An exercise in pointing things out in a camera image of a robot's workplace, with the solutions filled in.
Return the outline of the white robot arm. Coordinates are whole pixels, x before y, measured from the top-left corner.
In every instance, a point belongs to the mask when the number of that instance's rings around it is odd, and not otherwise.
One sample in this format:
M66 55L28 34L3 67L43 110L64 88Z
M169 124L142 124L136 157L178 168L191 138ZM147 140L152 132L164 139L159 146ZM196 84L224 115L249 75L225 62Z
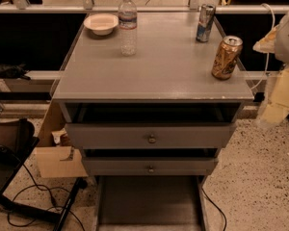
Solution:
M259 53L272 53L285 64L275 78L267 81L266 92L269 96L259 109L258 126L269 128L289 115L289 11L252 49Z

